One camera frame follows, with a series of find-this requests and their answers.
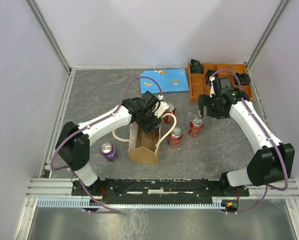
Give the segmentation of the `canvas bag with cat print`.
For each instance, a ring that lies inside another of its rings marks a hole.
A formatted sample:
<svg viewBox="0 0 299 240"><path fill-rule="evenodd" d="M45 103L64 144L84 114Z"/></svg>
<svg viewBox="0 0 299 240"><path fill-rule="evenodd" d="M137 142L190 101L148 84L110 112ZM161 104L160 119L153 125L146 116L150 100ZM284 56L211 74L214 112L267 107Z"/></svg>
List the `canvas bag with cat print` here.
<svg viewBox="0 0 299 240"><path fill-rule="evenodd" d="M145 132L136 124L132 123L129 127L129 139L121 138L113 130L112 136L120 141L128 143L128 156L131 162L147 165L158 165L160 158L161 143L169 136L170 132L176 127L177 118L173 113L165 113L163 117L172 117L172 126L164 134L161 134L161 126L158 127L159 133L155 138L148 139Z"/></svg>

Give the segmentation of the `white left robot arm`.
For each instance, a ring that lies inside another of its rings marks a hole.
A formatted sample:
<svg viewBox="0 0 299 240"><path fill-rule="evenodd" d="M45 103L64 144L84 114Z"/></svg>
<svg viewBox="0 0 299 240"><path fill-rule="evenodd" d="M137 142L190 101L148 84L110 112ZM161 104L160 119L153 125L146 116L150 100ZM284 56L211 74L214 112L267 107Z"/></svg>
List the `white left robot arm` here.
<svg viewBox="0 0 299 240"><path fill-rule="evenodd" d="M61 130L55 155L83 182L83 190L95 195L100 190L100 182L90 165L90 146L113 130L132 123L150 135L164 122L163 114L168 108L161 95L146 91L141 97L123 99L114 109L92 120L79 124L69 121Z"/></svg>

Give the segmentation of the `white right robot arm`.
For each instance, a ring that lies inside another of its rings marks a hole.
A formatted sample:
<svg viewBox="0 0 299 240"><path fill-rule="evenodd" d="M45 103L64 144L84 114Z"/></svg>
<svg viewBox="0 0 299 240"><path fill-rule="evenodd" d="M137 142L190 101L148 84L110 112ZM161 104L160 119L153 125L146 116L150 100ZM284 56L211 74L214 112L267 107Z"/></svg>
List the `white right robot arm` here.
<svg viewBox="0 0 299 240"><path fill-rule="evenodd" d="M285 191L295 156L290 143L276 137L256 113L249 96L234 87L227 77L210 76L210 93L198 96L199 115L216 119L234 119L247 137L254 155L246 167L224 172L219 191L226 196L240 186L267 186Z"/></svg>

